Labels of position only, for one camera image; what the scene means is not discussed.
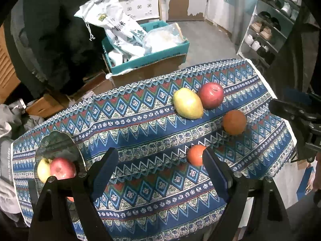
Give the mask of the person right hand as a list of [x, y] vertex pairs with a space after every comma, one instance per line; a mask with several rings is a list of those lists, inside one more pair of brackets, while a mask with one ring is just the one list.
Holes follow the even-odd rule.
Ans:
[[313, 189], [314, 191], [321, 190], [321, 153], [318, 152], [316, 154], [316, 172], [315, 172], [315, 177], [313, 181]]

